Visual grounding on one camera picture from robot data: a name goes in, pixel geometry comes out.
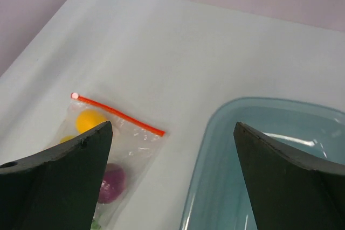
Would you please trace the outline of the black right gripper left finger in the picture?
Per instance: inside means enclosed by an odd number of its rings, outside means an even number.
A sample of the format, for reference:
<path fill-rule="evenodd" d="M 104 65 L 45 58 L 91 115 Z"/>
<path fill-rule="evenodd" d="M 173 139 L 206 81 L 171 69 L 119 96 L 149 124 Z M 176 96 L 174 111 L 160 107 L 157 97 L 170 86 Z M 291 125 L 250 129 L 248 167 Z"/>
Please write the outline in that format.
<path fill-rule="evenodd" d="M 90 229 L 113 129 L 109 121 L 1 165 L 1 229 Z"/>

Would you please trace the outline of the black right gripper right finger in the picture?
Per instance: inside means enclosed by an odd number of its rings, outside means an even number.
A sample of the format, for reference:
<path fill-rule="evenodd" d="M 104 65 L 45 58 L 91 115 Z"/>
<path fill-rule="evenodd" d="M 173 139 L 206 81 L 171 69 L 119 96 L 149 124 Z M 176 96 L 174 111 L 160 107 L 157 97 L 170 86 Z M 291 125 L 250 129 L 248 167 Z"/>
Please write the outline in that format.
<path fill-rule="evenodd" d="M 237 122 L 233 132 L 258 229 L 344 229 L 344 165 Z"/>

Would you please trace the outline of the purple onion toy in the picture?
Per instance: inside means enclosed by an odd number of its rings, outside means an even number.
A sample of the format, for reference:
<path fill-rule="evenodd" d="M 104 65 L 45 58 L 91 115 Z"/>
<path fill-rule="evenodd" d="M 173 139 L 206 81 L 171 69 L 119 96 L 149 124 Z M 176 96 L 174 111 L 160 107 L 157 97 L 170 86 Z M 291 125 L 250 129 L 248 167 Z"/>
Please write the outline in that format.
<path fill-rule="evenodd" d="M 110 204 L 115 201 L 126 188 L 126 178 L 123 167 L 108 163 L 101 183 L 98 203 Z"/>

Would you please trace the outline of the yellow lemon toy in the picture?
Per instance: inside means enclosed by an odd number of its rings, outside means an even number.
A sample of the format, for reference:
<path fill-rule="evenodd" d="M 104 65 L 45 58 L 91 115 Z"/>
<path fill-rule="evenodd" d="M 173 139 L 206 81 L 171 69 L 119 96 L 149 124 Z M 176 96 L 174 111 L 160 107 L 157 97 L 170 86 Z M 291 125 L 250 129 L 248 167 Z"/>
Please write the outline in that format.
<path fill-rule="evenodd" d="M 99 111 L 93 109 L 86 109 L 79 113 L 75 121 L 75 127 L 78 133 L 82 134 L 97 125 L 106 122 L 107 118 Z"/>

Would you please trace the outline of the clear zip bag orange zipper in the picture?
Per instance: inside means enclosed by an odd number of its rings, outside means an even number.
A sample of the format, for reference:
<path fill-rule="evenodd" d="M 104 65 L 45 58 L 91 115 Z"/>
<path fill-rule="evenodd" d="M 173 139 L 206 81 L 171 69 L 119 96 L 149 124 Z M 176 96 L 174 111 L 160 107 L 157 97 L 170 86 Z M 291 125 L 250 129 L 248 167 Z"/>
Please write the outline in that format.
<path fill-rule="evenodd" d="M 166 132 L 147 123 L 139 121 L 109 105 L 90 98 L 71 94 L 71 104 L 67 116 L 62 122 L 53 144 L 69 135 L 80 135 L 75 127 L 79 113 L 86 109 L 99 111 L 112 124 L 112 144 L 108 163 L 123 167 L 126 172 L 126 188 L 123 193 L 110 204 L 96 204 L 94 217 L 101 229 L 113 229 L 115 220 L 129 202 L 137 186 L 146 174 L 149 166 L 161 149 Z"/>

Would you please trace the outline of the red dragon fruit toy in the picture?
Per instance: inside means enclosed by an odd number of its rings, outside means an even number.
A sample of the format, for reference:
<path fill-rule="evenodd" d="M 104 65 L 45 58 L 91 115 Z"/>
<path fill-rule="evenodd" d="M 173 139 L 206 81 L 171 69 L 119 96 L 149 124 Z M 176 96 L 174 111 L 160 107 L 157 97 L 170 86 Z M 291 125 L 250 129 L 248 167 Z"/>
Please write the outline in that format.
<path fill-rule="evenodd" d="M 95 218 L 92 219 L 91 230 L 101 230 L 101 226 Z"/>

